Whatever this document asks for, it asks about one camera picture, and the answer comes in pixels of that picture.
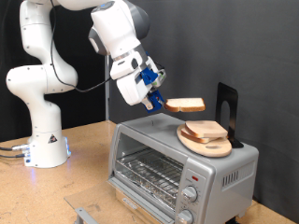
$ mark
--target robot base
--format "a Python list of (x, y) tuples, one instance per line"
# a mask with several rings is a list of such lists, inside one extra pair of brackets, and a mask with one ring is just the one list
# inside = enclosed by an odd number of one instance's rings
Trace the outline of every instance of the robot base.
[(70, 156), (67, 138), (62, 131), (35, 133), (28, 139), (30, 153), (24, 158), (25, 166), (51, 168), (64, 164)]

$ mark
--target black stand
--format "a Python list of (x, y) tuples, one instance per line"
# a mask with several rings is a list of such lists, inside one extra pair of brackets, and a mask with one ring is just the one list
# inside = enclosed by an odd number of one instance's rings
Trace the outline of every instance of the black stand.
[(237, 109), (237, 91), (223, 83), (218, 84), (217, 103), (216, 103), (216, 118), (215, 120), (221, 123), (221, 107), (224, 101), (230, 106), (230, 125), (228, 129), (229, 140), (233, 148), (244, 147), (242, 143), (235, 139), (235, 120)]

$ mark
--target oven control panel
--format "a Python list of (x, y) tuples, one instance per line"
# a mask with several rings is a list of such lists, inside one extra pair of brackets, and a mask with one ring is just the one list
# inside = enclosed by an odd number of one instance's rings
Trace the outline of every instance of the oven control panel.
[(181, 191), (181, 201), (176, 223), (192, 224), (196, 221), (201, 204), (201, 196), (204, 193), (206, 178), (188, 169)]

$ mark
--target oven vent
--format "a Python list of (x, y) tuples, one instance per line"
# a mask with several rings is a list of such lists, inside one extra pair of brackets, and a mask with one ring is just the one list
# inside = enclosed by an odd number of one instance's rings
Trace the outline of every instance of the oven vent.
[(225, 175), (222, 179), (222, 189), (226, 189), (229, 186), (232, 186), (234, 183), (241, 181), (253, 174), (253, 162), (248, 163), (241, 168), (231, 172), (228, 175)]

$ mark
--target oven rack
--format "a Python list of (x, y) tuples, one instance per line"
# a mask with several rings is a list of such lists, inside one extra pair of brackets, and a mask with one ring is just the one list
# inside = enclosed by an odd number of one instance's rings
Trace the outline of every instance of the oven rack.
[(172, 209), (176, 206), (183, 165), (152, 148), (117, 160), (125, 167), (121, 173), (141, 185)]

